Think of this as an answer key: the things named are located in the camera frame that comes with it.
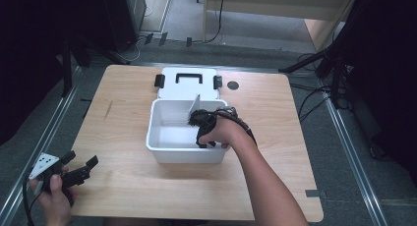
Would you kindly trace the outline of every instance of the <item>forearm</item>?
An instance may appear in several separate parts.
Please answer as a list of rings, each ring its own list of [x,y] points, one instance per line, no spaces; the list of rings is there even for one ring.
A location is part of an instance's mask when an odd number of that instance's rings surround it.
[[[300,206],[258,148],[243,137],[235,143],[258,225],[307,225]]]

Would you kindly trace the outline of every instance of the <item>wooden desk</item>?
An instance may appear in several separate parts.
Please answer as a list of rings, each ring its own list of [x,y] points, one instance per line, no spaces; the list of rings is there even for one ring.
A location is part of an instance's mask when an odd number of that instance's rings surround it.
[[[316,49],[322,50],[354,0],[224,0],[223,11],[305,19]],[[205,0],[203,40],[207,11],[220,9],[221,0]]]
[[[153,86],[161,69],[110,66],[98,87],[73,150],[71,168],[99,159],[78,187],[75,215],[253,220],[243,172],[233,150],[220,164],[158,164],[146,148]],[[300,203],[307,219],[321,221],[310,160],[284,75],[218,71],[220,97],[252,128],[259,149]],[[239,83],[237,90],[226,85]]]

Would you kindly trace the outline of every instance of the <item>black latch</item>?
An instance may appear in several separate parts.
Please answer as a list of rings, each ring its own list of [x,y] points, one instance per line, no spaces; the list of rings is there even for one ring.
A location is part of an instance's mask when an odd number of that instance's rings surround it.
[[[216,90],[223,86],[223,78],[221,76],[214,76],[212,78],[213,89]]]
[[[165,75],[163,74],[156,75],[154,86],[159,86],[160,88],[163,88],[164,85],[165,85]]]

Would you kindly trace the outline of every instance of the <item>open box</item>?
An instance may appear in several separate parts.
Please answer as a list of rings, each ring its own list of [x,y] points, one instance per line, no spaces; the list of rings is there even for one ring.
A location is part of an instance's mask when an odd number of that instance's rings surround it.
[[[156,77],[158,98],[150,109],[147,148],[159,163],[219,163],[228,149],[217,144],[199,148],[199,127],[188,125],[192,109],[214,111],[227,106],[219,99],[221,77],[214,69],[167,67]]]

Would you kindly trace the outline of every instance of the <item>white lid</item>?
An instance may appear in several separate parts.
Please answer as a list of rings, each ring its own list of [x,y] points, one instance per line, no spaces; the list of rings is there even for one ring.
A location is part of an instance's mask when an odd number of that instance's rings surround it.
[[[219,99],[218,89],[214,89],[215,69],[165,67],[163,88],[159,88],[158,98],[194,100],[199,94],[201,100]]]

